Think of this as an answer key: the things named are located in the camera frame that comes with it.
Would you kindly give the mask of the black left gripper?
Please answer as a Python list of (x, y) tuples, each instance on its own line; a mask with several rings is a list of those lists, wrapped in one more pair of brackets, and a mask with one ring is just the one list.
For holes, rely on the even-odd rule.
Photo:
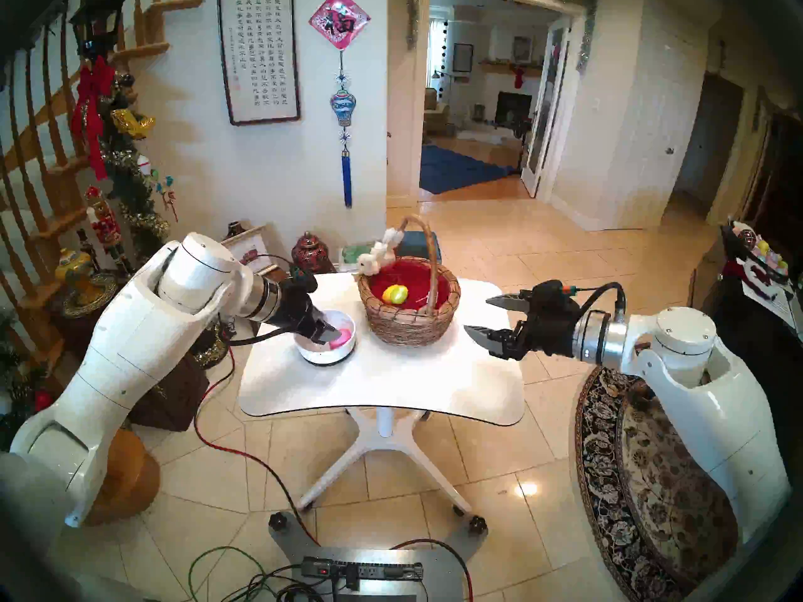
[(311, 300), (317, 290), (315, 279), (284, 279), (278, 282), (278, 303), (271, 316), (271, 325), (302, 335), (319, 344), (337, 341), (342, 332), (326, 322), (324, 312)]

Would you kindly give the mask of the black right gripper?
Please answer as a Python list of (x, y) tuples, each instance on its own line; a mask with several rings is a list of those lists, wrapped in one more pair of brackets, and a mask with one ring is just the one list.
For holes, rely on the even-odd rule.
[(574, 358), (573, 334), (581, 310), (525, 314), (531, 309), (531, 296), (531, 292), (516, 292), (486, 299), (486, 304), (512, 311), (518, 318), (513, 330), (503, 331), (502, 351), (498, 331), (465, 325), (465, 332), (491, 356), (504, 360), (522, 360), (528, 353), (537, 351), (548, 356)]

